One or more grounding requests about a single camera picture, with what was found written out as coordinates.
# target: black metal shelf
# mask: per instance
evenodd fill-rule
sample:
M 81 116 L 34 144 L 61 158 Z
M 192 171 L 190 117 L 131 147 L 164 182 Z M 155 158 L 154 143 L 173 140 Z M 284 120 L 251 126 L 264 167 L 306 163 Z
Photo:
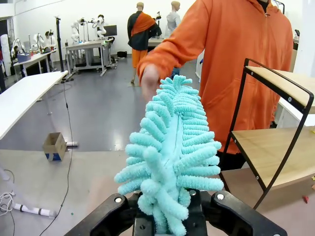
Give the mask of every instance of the black metal shelf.
M 274 73 L 275 75 L 279 76 L 280 80 L 283 80 L 286 85 L 290 85 L 292 87 L 292 85 L 294 85 L 295 87 L 298 87 L 299 89 L 301 89 L 302 91 L 304 91 L 305 93 L 308 94 L 308 101 L 305 102 L 301 102 L 300 99 L 296 99 L 296 97 L 294 96 L 294 94 L 290 94 L 288 93 L 284 88 L 281 88 L 279 86 L 277 86 L 276 84 L 272 83 L 272 80 L 263 77 L 262 75 L 260 75 L 259 73 L 255 72 L 254 69 L 251 69 L 250 67 L 248 67 L 249 62 L 253 62 L 261 67 L 263 67 L 264 69 L 271 71 L 272 73 Z M 295 107 L 298 111 L 300 111 L 303 116 L 302 119 L 294 133 L 293 139 L 290 141 L 290 144 L 288 146 L 288 149 L 285 152 L 285 155 L 279 165 L 279 167 L 277 168 L 275 174 L 273 175 L 271 181 L 269 182 L 268 185 L 266 185 L 263 181 L 263 179 L 261 178 L 259 171 L 257 171 L 257 168 L 254 166 L 254 164 L 252 163 L 250 157 L 247 155 L 246 150 L 242 147 L 242 145 L 239 143 L 239 141 L 237 140 L 237 137 L 232 133 L 232 131 L 234 130 L 235 127 L 235 123 L 236 123 L 236 118 L 240 109 L 240 105 L 241 105 L 241 100 L 242 100 L 242 95 L 243 95 L 243 91 L 244 91 L 244 86 L 245 86 L 245 81 L 246 81 L 246 77 L 247 75 L 251 75 L 252 77 L 254 77 L 255 79 L 257 79 L 258 81 L 260 81 L 261 83 L 263 83 L 265 86 L 267 86 L 268 88 L 270 88 L 272 91 L 274 91 L 275 93 L 277 93 L 279 96 L 281 96 L 282 98 L 284 98 L 285 100 L 287 100 L 293 107 Z M 232 119 L 232 123 L 231 123 L 231 127 L 229 130 L 229 134 L 226 140 L 226 144 L 224 147 L 224 151 L 223 151 L 223 155 L 222 155 L 222 159 L 224 159 L 224 156 L 228 150 L 231 138 L 234 140 L 235 144 L 237 145 L 237 147 L 239 148 L 239 150 L 241 151 L 241 153 L 243 154 L 244 158 L 246 159 L 249 167 L 251 168 L 252 172 L 254 173 L 254 175 L 256 176 L 256 179 L 258 181 L 258 183 L 260 184 L 262 190 L 263 190 L 263 194 L 261 195 L 261 197 L 259 198 L 258 202 L 256 203 L 256 205 L 254 206 L 254 209 L 256 209 L 260 203 L 263 201 L 263 199 L 265 198 L 265 196 L 267 195 L 267 193 L 269 192 L 269 190 L 271 189 L 271 187 L 273 186 L 273 184 L 275 183 L 275 181 L 277 180 L 279 174 L 281 173 L 282 169 L 284 168 L 285 163 L 287 162 L 296 142 L 297 139 L 302 131 L 302 128 L 304 126 L 305 120 L 307 118 L 307 115 L 309 114 L 312 104 L 314 101 L 314 95 L 312 92 L 310 92 L 309 90 L 307 90 L 306 88 L 302 87 L 301 85 L 299 85 L 298 83 L 296 83 L 295 81 L 291 80 L 290 78 L 284 76 L 283 74 L 270 69 L 266 66 L 264 66 L 263 64 L 252 60 L 252 59 L 245 59 L 244 62 L 244 69 L 243 69 L 243 75 L 242 75 L 242 79 L 241 79 L 241 84 L 240 84 L 240 89 L 239 89 L 239 94 L 238 94 L 238 98 L 237 98 L 237 102 L 236 102 L 236 106 L 235 106 L 235 110 L 234 110 L 234 114 L 233 114 L 233 119 Z M 220 177 L 223 179 L 223 182 L 225 183 L 224 177 L 223 175 L 220 175 Z

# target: hoodie zipper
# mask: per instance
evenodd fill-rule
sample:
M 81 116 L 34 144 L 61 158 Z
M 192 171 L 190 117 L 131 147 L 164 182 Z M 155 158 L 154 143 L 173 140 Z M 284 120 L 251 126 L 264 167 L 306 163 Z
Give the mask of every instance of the hoodie zipper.
M 268 16 L 270 16 L 267 12 L 265 13 L 265 19 L 264 19 L 264 37 L 263 37 L 263 44 L 262 44 L 262 54 L 261 54 L 261 60 L 260 63 L 265 63 L 265 51 L 267 46 L 267 31 L 268 31 Z
M 264 15 L 264 26 L 263 26 L 263 43 L 262 43 L 262 52 L 261 52 L 261 58 L 260 58 L 260 63 L 264 65 L 265 63 L 265 51 L 266 51 L 266 47 L 267 47 L 267 33 L 268 33 L 268 16 L 270 16 L 268 13 L 268 8 L 266 9 L 266 13 Z M 256 80 L 256 83 L 255 83 L 255 89 L 254 89 L 254 103 L 253 103 L 253 106 L 252 106 L 252 112 L 251 112 L 251 116 L 254 115 L 256 116 L 256 109 L 257 109 L 257 102 L 258 102 L 258 94 L 257 94 L 257 91 L 258 91 L 258 84 L 260 82 Z M 252 119 L 252 127 L 249 127 L 249 128 L 253 128 L 255 129 L 255 123 L 254 123 L 254 118 Z

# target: computer monitor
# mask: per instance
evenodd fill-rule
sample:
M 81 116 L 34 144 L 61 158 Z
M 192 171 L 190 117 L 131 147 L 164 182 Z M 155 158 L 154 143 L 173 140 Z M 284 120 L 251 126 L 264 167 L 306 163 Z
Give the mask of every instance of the computer monitor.
M 108 36 L 117 36 L 117 25 L 114 26 L 104 26 L 104 29 L 106 30 L 105 37 Z

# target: white wall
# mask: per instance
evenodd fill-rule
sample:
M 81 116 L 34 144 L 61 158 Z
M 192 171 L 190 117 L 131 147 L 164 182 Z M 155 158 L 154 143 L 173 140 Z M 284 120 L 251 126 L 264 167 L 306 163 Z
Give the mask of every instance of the white wall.
M 0 4 L 0 18 L 11 17 L 14 15 L 14 5 L 12 3 Z
M 155 17 L 160 11 L 162 19 L 160 27 L 162 32 L 166 27 L 166 15 L 171 11 L 171 0 L 142 0 L 144 2 L 144 12 Z M 71 39 L 71 24 L 74 20 L 84 17 L 86 20 L 96 18 L 99 14 L 103 14 L 105 22 L 109 25 L 117 25 L 116 40 L 113 44 L 112 53 L 117 51 L 128 51 L 127 21 L 129 16 L 136 12 L 136 3 L 138 0 L 26 0 L 16 3 L 16 16 L 14 17 L 15 36 L 20 38 L 22 42 L 28 41 L 28 35 L 31 39 L 35 33 L 45 34 L 46 31 L 52 29 L 56 33 L 56 20 L 54 16 L 59 15 L 61 18 L 61 39 L 62 45 Z M 194 0 L 183 0 L 179 14 L 184 16 L 188 8 Z M 96 30 L 89 28 L 90 39 L 96 39 Z
M 302 29 L 302 0 L 279 0 L 285 4 L 285 16 L 290 20 L 292 30 Z
M 315 0 L 302 0 L 303 26 L 294 72 L 315 77 Z

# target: orange hoodie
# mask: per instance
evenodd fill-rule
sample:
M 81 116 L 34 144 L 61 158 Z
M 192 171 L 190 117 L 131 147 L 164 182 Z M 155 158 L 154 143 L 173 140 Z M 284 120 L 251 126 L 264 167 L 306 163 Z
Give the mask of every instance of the orange hoodie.
M 138 65 L 155 64 L 164 79 L 205 49 L 199 95 L 209 127 L 223 151 L 231 125 L 245 58 L 288 71 L 293 49 L 289 20 L 271 3 L 265 14 L 257 0 L 197 0 L 170 38 Z M 248 76 L 235 130 L 265 129 L 273 121 L 279 96 Z M 231 144 L 229 153 L 237 153 Z

